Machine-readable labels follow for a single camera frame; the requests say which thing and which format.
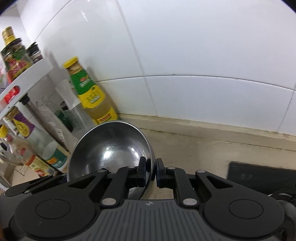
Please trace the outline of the red white seasoning packet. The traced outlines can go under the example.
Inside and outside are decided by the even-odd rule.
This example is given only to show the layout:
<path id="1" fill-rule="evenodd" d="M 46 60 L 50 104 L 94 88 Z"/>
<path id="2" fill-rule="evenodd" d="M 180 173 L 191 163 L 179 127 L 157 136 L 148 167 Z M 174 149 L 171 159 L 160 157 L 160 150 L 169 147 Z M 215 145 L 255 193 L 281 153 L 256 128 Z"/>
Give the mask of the red white seasoning packet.
<path id="1" fill-rule="evenodd" d="M 1 93 L 12 83 L 9 74 L 4 67 L 1 67 Z M 6 103 L 10 103 L 11 100 L 20 93 L 20 88 L 14 86 L 4 97 Z"/>

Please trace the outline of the white two-tier turntable rack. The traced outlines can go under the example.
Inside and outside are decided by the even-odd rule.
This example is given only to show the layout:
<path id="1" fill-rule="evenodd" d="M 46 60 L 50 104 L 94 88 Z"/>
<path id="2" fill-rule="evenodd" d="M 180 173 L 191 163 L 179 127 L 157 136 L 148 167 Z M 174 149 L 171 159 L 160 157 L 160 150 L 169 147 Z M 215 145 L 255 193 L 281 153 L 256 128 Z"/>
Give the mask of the white two-tier turntable rack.
<path id="1" fill-rule="evenodd" d="M 28 96 L 28 92 L 38 84 L 45 76 L 47 76 L 53 70 L 53 65 L 48 58 L 43 58 L 39 62 L 33 64 L 29 69 L 23 72 L 17 77 L 1 94 L 1 119 L 6 119 L 5 116 L 15 106 L 23 114 L 23 116 L 37 126 L 40 130 L 48 133 L 53 137 L 64 149 L 66 149 L 59 140 L 57 140 L 52 132 L 49 130 L 49 125 L 42 123 L 42 120 L 37 114 L 37 107 L 31 102 Z M 10 103 L 6 103 L 4 100 L 5 95 L 14 87 L 20 88 L 20 93 L 15 96 Z"/>

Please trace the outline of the steel bowl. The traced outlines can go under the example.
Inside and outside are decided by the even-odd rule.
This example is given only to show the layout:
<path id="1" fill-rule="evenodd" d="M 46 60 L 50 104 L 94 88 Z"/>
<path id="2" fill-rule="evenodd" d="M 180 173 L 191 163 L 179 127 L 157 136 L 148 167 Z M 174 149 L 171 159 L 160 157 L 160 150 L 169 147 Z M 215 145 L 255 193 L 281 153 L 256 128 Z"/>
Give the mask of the steel bowl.
<path id="1" fill-rule="evenodd" d="M 68 170 L 67 181 L 100 169 L 116 173 L 122 167 L 136 167 L 145 157 L 146 185 L 129 190 L 129 199 L 145 198 L 153 186 L 152 168 L 156 160 L 154 150 L 145 134 L 136 126 L 122 120 L 102 123 L 87 132 L 75 145 Z"/>

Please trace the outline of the purple label fish sauce bottle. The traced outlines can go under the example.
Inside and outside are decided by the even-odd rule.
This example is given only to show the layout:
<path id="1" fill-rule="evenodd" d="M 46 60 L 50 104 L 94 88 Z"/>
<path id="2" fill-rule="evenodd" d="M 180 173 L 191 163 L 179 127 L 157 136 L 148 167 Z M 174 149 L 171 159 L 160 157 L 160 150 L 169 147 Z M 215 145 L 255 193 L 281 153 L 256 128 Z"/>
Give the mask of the purple label fish sauce bottle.
<path id="1" fill-rule="evenodd" d="M 21 136 L 26 139 L 37 154 L 53 168 L 67 173 L 70 153 L 48 133 L 28 121 L 17 107 L 13 107 L 5 118 L 10 120 Z"/>

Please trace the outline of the yellow cap vinegar bottle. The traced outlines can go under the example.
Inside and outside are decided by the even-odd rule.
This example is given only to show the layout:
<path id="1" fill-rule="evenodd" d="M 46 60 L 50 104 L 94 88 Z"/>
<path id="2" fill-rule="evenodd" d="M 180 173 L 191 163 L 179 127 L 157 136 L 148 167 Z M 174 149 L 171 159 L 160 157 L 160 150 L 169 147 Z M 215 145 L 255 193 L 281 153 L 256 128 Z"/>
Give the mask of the yellow cap vinegar bottle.
<path id="1" fill-rule="evenodd" d="M 5 125 L 1 125 L 1 139 L 12 155 L 39 176 L 56 176 L 58 171 L 43 161 L 30 147 L 28 142 L 15 136 Z"/>

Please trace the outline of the black cap spice jar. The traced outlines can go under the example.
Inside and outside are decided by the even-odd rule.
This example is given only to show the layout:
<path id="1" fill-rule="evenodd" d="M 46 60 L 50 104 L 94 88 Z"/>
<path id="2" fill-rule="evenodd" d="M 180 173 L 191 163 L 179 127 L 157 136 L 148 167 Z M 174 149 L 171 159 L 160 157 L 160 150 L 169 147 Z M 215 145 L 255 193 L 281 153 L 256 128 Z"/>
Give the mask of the black cap spice jar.
<path id="1" fill-rule="evenodd" d="M 38 47 L 36 42 L 33 42 L 27 49 L 26 49 L 29 57 L 33 61 L 33 63 L 37 63 L 43 59 L 43 55 Z"/>

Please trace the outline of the dark bottle upper tier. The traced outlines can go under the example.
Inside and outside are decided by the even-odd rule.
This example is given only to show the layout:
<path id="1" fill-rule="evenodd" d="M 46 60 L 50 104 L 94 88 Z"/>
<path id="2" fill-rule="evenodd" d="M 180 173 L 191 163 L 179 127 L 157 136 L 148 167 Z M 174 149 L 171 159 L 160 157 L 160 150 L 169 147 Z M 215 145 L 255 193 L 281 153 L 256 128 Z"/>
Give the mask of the dark bottle upper tier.
<path id="1" fill-rule="evenodd" d="M 14 81 L 33 65 L 21 38 L 16 38 L 11 26 L 2 32 L 5 47 L 1 51 L 8 75 Z"/>

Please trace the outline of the clear plastic bag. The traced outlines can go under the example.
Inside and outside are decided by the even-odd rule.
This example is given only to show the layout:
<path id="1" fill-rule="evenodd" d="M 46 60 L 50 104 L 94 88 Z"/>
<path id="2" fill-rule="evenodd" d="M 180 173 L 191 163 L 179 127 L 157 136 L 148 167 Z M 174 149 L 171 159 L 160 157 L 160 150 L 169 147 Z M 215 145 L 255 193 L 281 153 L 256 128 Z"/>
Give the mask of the clear plastic bag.
<path id="1" fill-rule="evenodd" d="M 72 152 L 78 141 L 95 127 L 95 123 L 82 107 L 69 80 L 61 81 L 56 86 L 56 92 L 60 99 L 44 96 L 37 102 L 37 114 L 42 123 L 49 125 L 52 135 Z"/>

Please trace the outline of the green yellow label oil bottle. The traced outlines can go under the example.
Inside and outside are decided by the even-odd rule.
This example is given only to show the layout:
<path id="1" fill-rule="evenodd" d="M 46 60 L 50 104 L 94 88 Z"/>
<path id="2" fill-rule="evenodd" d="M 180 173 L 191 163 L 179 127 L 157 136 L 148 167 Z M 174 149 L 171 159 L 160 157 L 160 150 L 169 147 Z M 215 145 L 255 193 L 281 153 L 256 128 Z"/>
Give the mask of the green yellow label oil bottle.
<path id="1" fill-rule="evenodd" d="M 82 67 L 77 57 L 69 59 L 63 66 L 70 75 L 82 107 L 96 124 L 118 119 L 110 98 Z"/>

